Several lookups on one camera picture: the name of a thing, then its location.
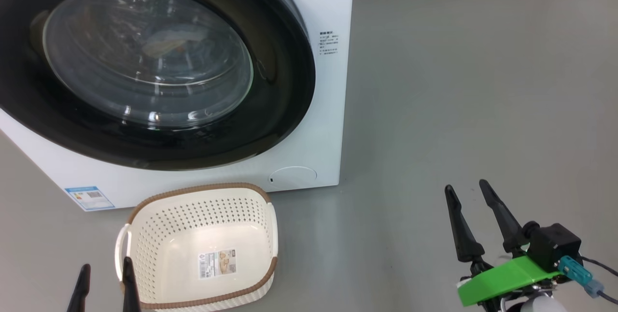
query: basket handle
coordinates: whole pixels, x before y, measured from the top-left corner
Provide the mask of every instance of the basket handle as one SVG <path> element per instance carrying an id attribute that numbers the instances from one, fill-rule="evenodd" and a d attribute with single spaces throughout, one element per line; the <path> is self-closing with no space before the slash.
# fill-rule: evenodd
<path id="1" fill-rule="evenodd" d="M 277 215 L 271 202 L 267 204 L 267 208 L 270 213 L 272 226 L 272 256 L 276 257 L 279 254 L 279 231 L 277 228 Z"/>
<path id="2" fill-rule="evenodd" d="M 120 232 L 118 233 L 118 237 L 116 239 L 116 246 L 114 249 L 114 264 L 116 268 L 116 275 L 118 276 L 118 281 L 122 282 L 122 259 L 124 256 L 129 256 L 129 251 L 131 248 L 131 231 L 128 228 L 131 227 L 131 224 L 125 224 Z M 126 255 L 122 255 L 122 244 L 124 243 L 124 238 L 128 235 L 128 243 L 126 244 Z"/>

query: brown basket rim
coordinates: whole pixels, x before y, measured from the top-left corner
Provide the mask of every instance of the brown basket rim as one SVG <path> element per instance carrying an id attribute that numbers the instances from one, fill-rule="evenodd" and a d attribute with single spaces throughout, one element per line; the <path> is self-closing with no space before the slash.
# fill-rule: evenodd
<path id="1" fill-rule="evenodd" d="M 146 200 L 143 200 L 135 207 L 135 209 L 133 209 L 133 211 L 131 212 L 131 215 L 128 216 L 127 223 L 132 224 L 133 220 L 135 220 L 135 216 L 137 215 L 137 213 L 139 213 L 139 211 L 141 211 L 144 207 L 146 207 L 146 205 L 152 202 L 155 202 L 156 200 L 161 200 L 164 198 L 170 198 L 172 196 L 178 196 L 178 195 L 183 195 L 183 194 L 196 193 L 198 191 L 208 191 L 208 190 L 216 190 L 216 189 L 236 189 L 236 188 L 251 189 L 253 191 L 256 191 L 258 194 L 260 194 L 264 198 L 265 202 L 267 203 L 271 202 L 270 197 L 268 196 L 266 191 L 262 190 L 260 187 L 256 185 L 249 184 L 249 183 L 222 183 L 222 184 L 208 184 L 208 185 L 200 185 L 200 186 L 193 186 L 193 187 L 184 187 L 183 189 L 176 189 L 176 190 L 168 191 L 166 193 L 157 194 L 157 195 L 147 198 Z M 216 297 L 211 297 L 211 298 L 206 298 L 206 299 L 196 299 L 192 301 L 181 301 L 181 302 L 171 302 L 171 303 L 144 303 L 140 301 L 140 305 L 145 310 L 165 310 L 169 308 L 185 308 L 185 307 L 208 305 L 210 303 L 225 301 L 226 299 L 238 298 L 246 294 L 251 294 L 255 292 L 256 290 L 258 290 L 259 288 L 261 288 L 263 285 L 265 285 L 269 281 L 269 279 L 271 279 L 272 274 L 274 274 L 274 269 L 276 265 L 277 265 L 277 257 L 273 257 L 271 259 L 271 264 L 270 264 L 270 267 L 268 268 L 267 273 L 264 275 L 264 277 L 262 277 L 260 281 L 250 286 L 249 288 L 238 290 L 236 292 L 218 295 Z M 124 294 L 124 284 L 121 284 L 121 290 L 122 290 L 122 294 Z"/>

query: basket label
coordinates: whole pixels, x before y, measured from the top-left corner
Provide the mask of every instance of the basket label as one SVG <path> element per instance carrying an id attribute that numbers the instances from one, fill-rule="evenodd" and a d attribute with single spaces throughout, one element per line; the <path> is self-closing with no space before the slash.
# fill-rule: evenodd
<path id="1" fill-rule="evenodd" d="M 209 279 L 236 273 L 236 250 L 201 253 L 198 260 L 198 279 Z"/>

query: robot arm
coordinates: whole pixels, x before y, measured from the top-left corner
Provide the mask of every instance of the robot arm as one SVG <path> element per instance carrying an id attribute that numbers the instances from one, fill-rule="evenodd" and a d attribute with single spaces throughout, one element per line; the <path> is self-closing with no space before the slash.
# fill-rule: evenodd
<path id="1" fill-rule="evenodd" d="M 603 285 L 582 266 L 579 237 L 561 224 L 541 227 L 536 222 L 528 222 L 520 226 L 486 180 L 481 180 L 479 186 L 487 206 L 496 216 L 504 250 L 513 259 L 495 268 L 482 259 L 485 249 L 474 239 L 462 215 L 459 198 L 453 187 L 447 185 L 444 193 L 457 259 L 472 263 L 471 275 L 462 277 L 458 285 L 464 306 L 479 305 L 486 312 L 566 312 L 552 298 L 552 292 L 559 284 L 571 280 L 583 286 L 591 297 L 615 301 L 603 294 Z M 524 251 L 521 247 L 527 244 L 530 246 Z M 506 308 L 507 301 L 522 297 L 528 300 Z"/>

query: energy label sticker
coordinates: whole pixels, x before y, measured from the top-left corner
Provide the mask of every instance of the energy label sticker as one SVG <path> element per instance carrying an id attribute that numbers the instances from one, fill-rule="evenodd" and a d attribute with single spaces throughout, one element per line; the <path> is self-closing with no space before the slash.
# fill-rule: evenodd
<path id="1" fill-rule="evenodd" d="M 84 211 L 99 211 L 101 209 L 115 208 L 112 202 L 110 202 L 96 186 L 69 187 L 65 190 Z"/>

